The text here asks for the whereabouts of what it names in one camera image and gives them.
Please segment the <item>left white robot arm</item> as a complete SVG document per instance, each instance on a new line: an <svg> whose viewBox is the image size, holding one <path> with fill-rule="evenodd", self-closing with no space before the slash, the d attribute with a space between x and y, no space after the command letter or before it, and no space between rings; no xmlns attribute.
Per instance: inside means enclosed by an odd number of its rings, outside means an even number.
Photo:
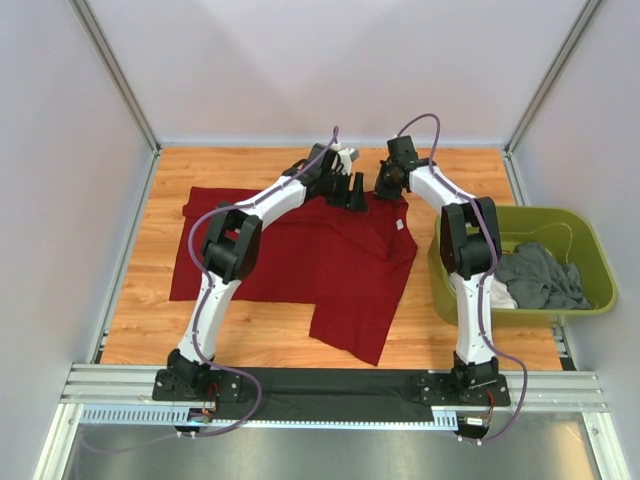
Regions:
<svg viewBox="0 0 640 480"><path fill-rule="evenodd" d="M268 188L235 204L221 203L196 220L188 252L201 283L183 338L156 374L156 400L211 401L220 370L217 337L233 296L257 265L263 231L285 214L322 197L331 205L365 212L364 175L352 172L359 150L316 144Z"/></svg>

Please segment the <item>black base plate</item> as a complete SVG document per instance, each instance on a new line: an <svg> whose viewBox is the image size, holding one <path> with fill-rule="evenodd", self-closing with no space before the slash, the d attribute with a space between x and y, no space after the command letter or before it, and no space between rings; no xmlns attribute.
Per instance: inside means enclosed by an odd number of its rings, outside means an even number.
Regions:
<svg viewBox="0 0 640 480"><path fill-rule="evenodd" d="M498 374L489 383L464 386L460 379L448 372L419 372L409 377L417 389L417 400L428 406L507 407L511 397L506 377Z"/></svg>
<svg viewBox="0 0 640 480"><path fill-rule="evenodd" d="M251 380L224 370L205 368L195 374L180 375L162 369L156 374L151 398L164 402L222 402L240 403L257 398Z"/></svg>

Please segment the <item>grey t-shirt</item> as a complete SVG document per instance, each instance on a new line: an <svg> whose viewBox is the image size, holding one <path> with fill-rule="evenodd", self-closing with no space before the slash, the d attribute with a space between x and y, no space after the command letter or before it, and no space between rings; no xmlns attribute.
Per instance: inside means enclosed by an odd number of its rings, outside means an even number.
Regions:
<svg viewBox="0 0 640 480"><path fill-rule="evenodd" d="M580 271L574 263L560 264L538 242L516 246L504 254L495 270L520 309L589 310Z"/></svg>

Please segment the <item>red t-shirt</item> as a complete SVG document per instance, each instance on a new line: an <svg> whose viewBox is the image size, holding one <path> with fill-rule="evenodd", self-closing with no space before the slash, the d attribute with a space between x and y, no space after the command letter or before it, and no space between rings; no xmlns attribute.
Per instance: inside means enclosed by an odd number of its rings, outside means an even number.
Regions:
<svg viewBox="0 0 640 480"><path fill-rule="evenodd" d="M234 297L312 304L310 337L377 365L417 245L404 198L365 199L365 213L316 198L274 222Z"/></svg>

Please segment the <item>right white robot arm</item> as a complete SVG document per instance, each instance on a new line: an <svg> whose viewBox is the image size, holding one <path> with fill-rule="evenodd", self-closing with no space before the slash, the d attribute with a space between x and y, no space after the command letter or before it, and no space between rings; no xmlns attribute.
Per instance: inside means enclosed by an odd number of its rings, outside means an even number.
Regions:
<svg viewBox="0 0 640 480"><path fill-rule="evenodd" d="M440 259L456 292L458 340L450 390L470 404L498 381L492 342L490 292L500 253L497 211L489 197L477 198L421 158L410 136L387 141L374 195L391 200L412 192L440 212Z"/></svg>

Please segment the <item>green plastic bin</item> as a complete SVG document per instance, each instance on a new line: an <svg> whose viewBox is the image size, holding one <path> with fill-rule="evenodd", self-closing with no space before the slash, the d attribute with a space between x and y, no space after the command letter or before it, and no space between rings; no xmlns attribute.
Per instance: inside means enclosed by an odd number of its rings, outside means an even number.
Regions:
<svg viewBox="0 0 640 480"><path fill-rule="evenodd" d="M597 236L586 220L562 208L499 205L496 210L502 252L511 254L520 244L538 242L558 263L575 264L591 308L494 308L493 325L539 326L546 316L593 316L611 310L617 299L617 287Z"/></svg>

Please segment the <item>right aluminium frame post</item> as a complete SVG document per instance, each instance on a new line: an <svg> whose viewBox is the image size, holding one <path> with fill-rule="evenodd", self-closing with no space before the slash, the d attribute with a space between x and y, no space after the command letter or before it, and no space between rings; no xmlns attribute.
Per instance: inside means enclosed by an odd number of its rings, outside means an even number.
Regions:
<svg viewBox="0 0 640 480"><path fill-rule="evenodd" d="M604 0L588 0L583 3L513 133L505 143L506 156L512 156L518 149L604 4Z"/></svg>

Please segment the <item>aluminium frame post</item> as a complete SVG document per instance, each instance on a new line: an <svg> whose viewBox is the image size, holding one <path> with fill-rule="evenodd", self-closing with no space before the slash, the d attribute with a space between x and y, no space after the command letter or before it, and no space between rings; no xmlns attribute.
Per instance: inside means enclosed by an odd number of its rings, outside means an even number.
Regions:
<svg viewBox="0 0 640 480"><path fill-rule="evenodd" d="M588 0L583 3L513 133L505 143L506 156L512 156L518 149L604 4L604 0Z"/></svg>
<svg viewBox="0 0 640 480"><path fill-rule="evenodd" d="M99 55L108 76L116 87L141 136L151 151L157 153L161 149L161 143L136 98L90 2L86 0L70 0L69 3Z"/></svg>

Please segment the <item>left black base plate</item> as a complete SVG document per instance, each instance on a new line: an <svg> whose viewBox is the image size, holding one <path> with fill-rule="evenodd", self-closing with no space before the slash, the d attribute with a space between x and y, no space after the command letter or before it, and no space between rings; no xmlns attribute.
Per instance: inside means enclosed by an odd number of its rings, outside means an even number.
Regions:
<svg viewBox="0 0 640 480"><path fill-rule="evenodd" d="M257 398L251 380L224 370L205 368L195 374L180 375L162 369L156 374L151 398L164 402L222 402L240 403Z"/></svg>

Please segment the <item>white t-shirt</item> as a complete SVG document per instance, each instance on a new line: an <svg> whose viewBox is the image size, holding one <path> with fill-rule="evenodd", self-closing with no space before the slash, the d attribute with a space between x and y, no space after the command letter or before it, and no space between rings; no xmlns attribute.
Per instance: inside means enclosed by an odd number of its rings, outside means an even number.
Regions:
<svg viewBox="0 0 640 480"><path fill-rule="evenodd" d="M507 286L504 283L500 282L497 278L494 278L491 286L490 305L492 309L518 308L518 304L509 293Z"/></svg>

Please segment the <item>black cloth strip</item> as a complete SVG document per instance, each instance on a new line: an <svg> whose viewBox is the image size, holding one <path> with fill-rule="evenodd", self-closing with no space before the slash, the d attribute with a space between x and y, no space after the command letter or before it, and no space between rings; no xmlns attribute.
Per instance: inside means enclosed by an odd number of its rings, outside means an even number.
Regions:
<svg viewBox="0 0 640 480"><path fill-rule="evenodd" d="M262 387L253 420L427 422L410 370L249 368Z"/></svg>

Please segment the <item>left aluminium frame post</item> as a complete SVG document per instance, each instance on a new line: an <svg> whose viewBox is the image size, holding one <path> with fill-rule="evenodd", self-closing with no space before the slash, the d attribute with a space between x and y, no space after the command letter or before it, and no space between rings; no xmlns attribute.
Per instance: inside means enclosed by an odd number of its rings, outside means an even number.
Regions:
<svg viewBox="0 0 640 480"><path fill-rule="evenodd" d="M116 87L141 136L151 151L157 153L161 149L161 143L136 98L90 2L86 0L70 0L69 3L99 55L108 76Z"/></svg>

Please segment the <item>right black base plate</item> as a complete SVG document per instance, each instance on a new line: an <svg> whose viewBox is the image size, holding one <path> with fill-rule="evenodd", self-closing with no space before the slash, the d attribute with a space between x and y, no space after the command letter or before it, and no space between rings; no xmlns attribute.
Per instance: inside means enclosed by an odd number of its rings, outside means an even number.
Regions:
<svg viewBox="0 0 640 480"><path fill-rule="evenodd" d="M460 379L448 372L419 372L409 377L417 389L417 400L428 406L507 407L511 397L506 377L498 374L489 383L464 386Z"/></svg>

